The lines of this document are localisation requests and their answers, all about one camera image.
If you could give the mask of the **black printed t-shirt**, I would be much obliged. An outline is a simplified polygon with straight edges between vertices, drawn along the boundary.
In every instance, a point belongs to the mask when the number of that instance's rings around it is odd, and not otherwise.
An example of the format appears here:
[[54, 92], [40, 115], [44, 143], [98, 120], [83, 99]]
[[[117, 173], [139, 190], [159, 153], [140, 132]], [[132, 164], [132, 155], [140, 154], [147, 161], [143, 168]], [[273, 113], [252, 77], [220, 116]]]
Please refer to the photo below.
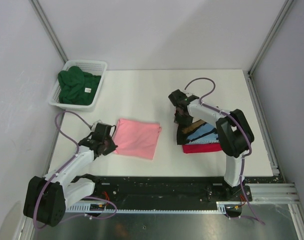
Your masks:
[[217, 130], [211, 124], [198, 120], [190, 126], [178, 125], [177, 145], [205, 145], [219, 143]]

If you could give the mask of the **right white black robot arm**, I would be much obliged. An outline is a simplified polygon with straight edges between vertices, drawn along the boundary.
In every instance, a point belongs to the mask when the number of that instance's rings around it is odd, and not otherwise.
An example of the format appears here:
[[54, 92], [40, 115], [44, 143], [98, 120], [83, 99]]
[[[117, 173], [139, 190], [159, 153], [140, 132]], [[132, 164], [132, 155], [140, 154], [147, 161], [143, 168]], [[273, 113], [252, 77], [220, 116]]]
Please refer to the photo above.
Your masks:
[[202, 120], [216, 128], [219, 144], [226, 154], [226, 171], [223, 197], [229, 201], [240, 195], [239, 185], [243, 182], [244, 158], [252, 153], [254, 134], [244, 113], [236, 109], [224, 111], [201, 102], [195, 95], [186, 95], [180, 90], [168, 96], [175, 107], [174, 122], [179, 127], [190, 127], [195, 120]]

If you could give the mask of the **red t-shirt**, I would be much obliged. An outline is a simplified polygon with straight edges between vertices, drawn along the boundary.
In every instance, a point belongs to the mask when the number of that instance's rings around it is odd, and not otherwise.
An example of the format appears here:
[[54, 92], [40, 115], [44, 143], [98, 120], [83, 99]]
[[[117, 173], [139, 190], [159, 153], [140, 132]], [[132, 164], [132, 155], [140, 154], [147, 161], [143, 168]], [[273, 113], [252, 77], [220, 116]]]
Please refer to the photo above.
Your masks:
[[214, 153], [222, 150], [219, 143], [185, 144], [182, 149], [185, 154]]

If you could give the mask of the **pink t-shirt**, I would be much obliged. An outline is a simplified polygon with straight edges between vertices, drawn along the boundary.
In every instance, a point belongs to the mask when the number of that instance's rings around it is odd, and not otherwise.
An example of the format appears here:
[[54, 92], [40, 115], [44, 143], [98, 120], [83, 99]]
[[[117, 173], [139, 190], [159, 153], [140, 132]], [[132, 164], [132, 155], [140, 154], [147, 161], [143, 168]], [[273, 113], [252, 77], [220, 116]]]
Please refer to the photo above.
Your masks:
[[114, 153], [152, 160], [161, 131], [158, 123], [120, 118], [113, 137], [117, 145]]

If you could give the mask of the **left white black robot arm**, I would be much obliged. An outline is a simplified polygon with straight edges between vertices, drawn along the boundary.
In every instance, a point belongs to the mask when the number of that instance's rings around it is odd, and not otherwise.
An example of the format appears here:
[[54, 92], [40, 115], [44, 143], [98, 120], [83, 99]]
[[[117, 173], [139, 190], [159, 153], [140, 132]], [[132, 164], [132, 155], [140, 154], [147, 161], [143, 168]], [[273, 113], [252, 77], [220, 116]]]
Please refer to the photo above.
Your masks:
[[97, 157], [116, 150], [111, 136], [104, 138], [89, 136], [82, 139], [76, 153], [59, 169], [43, 177], [34, 176], [28, 183], [23, 215], [34, 223], [47, 226], [58, 225], [65, 211], [81, 199], [96, 200], [102, 195], [99, 178], [91, 174], [77, 176], [78, 171], [92, 163]]

